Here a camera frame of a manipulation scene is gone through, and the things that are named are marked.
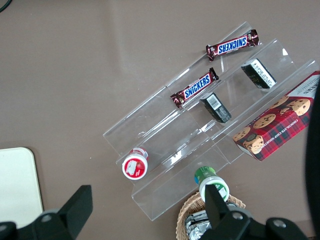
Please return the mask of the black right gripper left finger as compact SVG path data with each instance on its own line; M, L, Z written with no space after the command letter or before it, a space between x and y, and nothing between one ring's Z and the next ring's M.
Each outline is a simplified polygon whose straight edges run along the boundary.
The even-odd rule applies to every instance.
M57 211L38 217L36 238L77 238L93 211L92 187L82 185Z

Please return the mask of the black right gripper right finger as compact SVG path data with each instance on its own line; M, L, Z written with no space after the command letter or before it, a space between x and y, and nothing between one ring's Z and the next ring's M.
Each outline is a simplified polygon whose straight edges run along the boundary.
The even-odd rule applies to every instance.
M205 186L205 211L211 225L205 240L246 240L250 218L239 208L230 210L214 185Z

